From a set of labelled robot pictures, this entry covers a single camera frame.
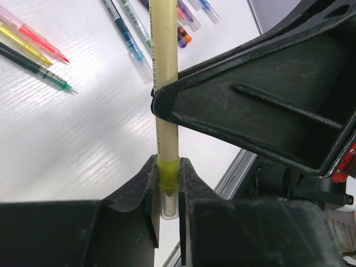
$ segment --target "pen barrel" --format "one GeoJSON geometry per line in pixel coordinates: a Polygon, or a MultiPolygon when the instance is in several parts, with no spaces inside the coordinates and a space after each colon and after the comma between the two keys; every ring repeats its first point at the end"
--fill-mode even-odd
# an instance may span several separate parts
{"type": "Polygon", "coordinates": [[[125,40],[127,46],[129,47],[130,51],[133,53],[133,56],[138,60],[138,61],[142,61],[144,60],[144,54],[142,53],[142,51],[140,50],[139,46],[137,45],[137,43],[134,40],[134,37],[132,36],[132,34],[130,33],[130,31],[128,30],[125,22],[123,21],[123,19],[120,17],[117,20],[115,20],[115,24],[116,26],[119,28],[121,35],[123,37],[123,39],[125,40]]]}
{"type": "Polygon", "coordinates": [[[23,22],[20,19],[2,6],[0,6],[0,20],[14,31],[19,31],[23,26],[23,22]]]}
{"type": "Polygon", "coordinates": [[[26,24],[24,24],[19,31],[26,37],[30,38],[31,40],[39,44],[41,48],[44,48],[45,50],[52,53],[56,57],[59,57],[60,59],[69,62],[58,48],[50,44],[45,38],[43,38],[41,35],[39,35],[37,32],[35,32],[26,24]]]}
{"type": "Polygon", "coordinates": [[[178,17],[182,20],[182,21],[184,21],[185,20],[185,16],[184,16],[184,14],[183,14],[183,11],[178,7],[177,8],[177,11],[178,11],[178,17]]]}
{"type": "Polygon", "coordinates": [[[183,39],[185,40],[186,43],[190,43],[191,42],[191,36],[187,33],[187,31],[183,28],[183,26],[181,24],[179,24],[178,22],[178,37],[179,35],[181,37],[183,37],[183,39]]]}
{"type": "Polygon", "coordinates": [[[4,26],[0,26],[0,32],[8,37],[12,42],[17,44],[20,48],[31,54],[35,58],[41,58],[43,55],[42,53],[31,46],[25,39],[21,38],[20,36],[16,36],[13,32],[6,29],[4,26]]]}
{"type": "Polygon", "coordinates": [[[136,14],[134,8],[132,7],[130,1],[128,0],[119,0],[122,7],[124,8],[126,14],[129,16],[133,26],[135,27],[136,32],[141,37],[142,41],[145,43],[146,47],[151,52],[151,36],[142,24],[138,15],[136,14]]]}
{"type": "Polygon", "coordinates": [[[196,11],[201,9],[201,3],[199,0],[189,0],[189,2],[196,11]]]}
{"type": "Polygon", "coordinates": [[[221,20],[219,14],[213,9],[213,7],[210,5],[210,3],[207,0],[197,0],[197,1],[200,1],[203,10],[214,23],[218,23],[221,20]]]}
{"type": "Polygon", "coordinates": [[[55,84],[56,86],[58,86],[60,89],[63,89],[67,82],[65,80],[63,80],[60,76],[54,74],[53,72],[43,68],[43,67],[39,67],[39,70],[37,72],[37,77],[44,79],[50,83],[55,84]]]}
{"type": "Polygon", "coordinates": [[[39,69],[42,68],[39,64],[29,60],[27,57],[11,49],[3,43],[0,43],[0,55],[4,56],[15,64],[29,70],[30,72],[36,75],[39,69]]]}
{"type": "Polygon", "coordinates": [[[182,10],[182,13],[185,16],[186,20],[188,20],[190,22],[193,22],[194,19],[192,18],[188,7],[183,3],[183,1],[182,0],[178,0],[177,4],[178,4],[178,7],[180,8],[180,10],[182,10]]]}

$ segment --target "blue pen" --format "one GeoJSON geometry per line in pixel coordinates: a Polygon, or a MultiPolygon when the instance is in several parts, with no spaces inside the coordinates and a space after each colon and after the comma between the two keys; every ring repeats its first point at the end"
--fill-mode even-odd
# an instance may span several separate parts
{"type": "Polygon", "coordinates": [[[128,30],[125,22],[117,11],[115,5],[111,0],[101,0],[107,11],[109,12],[112,20],[114,21],[116,27],[120,31],[123,39],[125,40],[128,48],[130,49],[130,56],[134,59],[135,65],[140,73],[142,80],[145,83],[151,82],[153,78],[152,69],[147,62],[144,54],[140,50],[139,46],[135,42],[133,36],[128,30]]]}
{"type": "Polygon", "coordinates": [[[220,16],[207,0],[189,0],[189,2],[196,10],[203,9],[214,23],[221,21],[220,16]]]}

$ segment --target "gray surface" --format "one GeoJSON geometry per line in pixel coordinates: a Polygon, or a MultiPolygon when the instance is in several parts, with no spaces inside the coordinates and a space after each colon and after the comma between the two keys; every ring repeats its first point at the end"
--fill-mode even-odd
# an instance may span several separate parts
{"type": "Polygon", "coordinates": [[[276,26],[300,0],[248,0],[261,33],[276,26]]]}

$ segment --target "white tabletop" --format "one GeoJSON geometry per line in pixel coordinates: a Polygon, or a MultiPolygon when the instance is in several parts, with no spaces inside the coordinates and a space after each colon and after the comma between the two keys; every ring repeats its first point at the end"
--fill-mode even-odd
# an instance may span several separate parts
{"type": "MultiPolygon", "coordinates": [[[[149,15],[131,0],[149,29],[149,15]]],[[[211,0],[222,21],[194,12],[202,28],[179,50],[183,70],[258,35],[245,0],[211,0]]],[[[0,57],[0,201],[101,199],[156,153],[152,84],[144,85],[100,0],[2,0],[71,61],[49,69],[79,93],[70,95],[0,57]]],[[[117,4],[147,59],[144,45],[117,4]]],[[[0,40],[9,44],[1,36],[0,40]]],[[[239,148],[180,128],[180,155],[211,187],[239,148]]],[[[178,220],[162,221],[161,266],[179,239],[178,220]]]]}

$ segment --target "pen cap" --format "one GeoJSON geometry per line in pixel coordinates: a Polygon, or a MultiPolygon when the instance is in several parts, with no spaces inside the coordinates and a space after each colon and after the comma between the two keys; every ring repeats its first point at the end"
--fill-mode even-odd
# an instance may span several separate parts
{"type": "Polygon", "coordinates": [[[20,19],[2,6],[0,6],[0,19],[13,31],[19,31],[23,26],[23,22],[20,19]]]}
{"type": "Polygon", "coordinates": [[[221,21],[220,16],[217,14],[217,12],[213,9],[213,7],[207,1],[203,5],[203,9],[206,12],[206,14],[209,16],[209,18],[215,24],[217,24],[219,21],[221,21]]]}
{"type": "Polygon", "coordinates": [[[187,20],[182,12],[182,10],[177,7],[177,12],[178,12],[178,21],[180,21],[180,23],[182,23],[183,25],[187,24],[187,20]]]}
{"type": "Polygon", "coordinates": [[[185,23],[188,24],[194,32],[197,31],[201,27],[199,21],[196,19],[196,17],[194,17],[190,9],[184,4],[182,0],[178,0],[177,3],[178,9],[182,12],[185,18],[185,23]]]}
{"type": "Polygon", "coordinates": [[[180,33],[178,33],[178,46],[180,48],[185,48],[187,45],[188,45],[188,43],[184,40],[182,35],[180,33]]]}
{"type": "Polygon", "coordinates": [[[173,220],[179,217],[178,187],[171,195],[160,187],[161,216],[164,220],[173,220]]]}
{"type": "Polygon", "coordinates": [[[136,67],[142,81],[144,83],[150,83],[153,80],[153,73],[152,73],[152,69],[149,65],[149,63],[147,62],[145,57],[140,58],[140,60],[138,60],[133,53],[129,53],[130,58],[133,62],[133,65],[136,67]]]}
{"type": "Polygon", "coordinates": [[[38,32],[36,32],[34,29],[29,27],[28,25],[24,24],[22,27],[23,28],[22,28],[21,32],[26,33],[26,35],[30,34],[31,36],[34,36],[34,37],[36,37],[38,39],[41,39],[41,40],[43,40],[45,42],[47,41],[47,39],[45,39],[43,36],[41,36],[38,32]]]}
{"type": "Polygon", "coordinates": [[[196,11],[201,10],[201,3],[199,0],[189,0],[189,3],[194,7],[196,11]]]}
{"type": "Polygon", "coordinates": [[[144,7],[149,10],[150,9],[150,1],[149,0],[139,0],[144,7]]]}

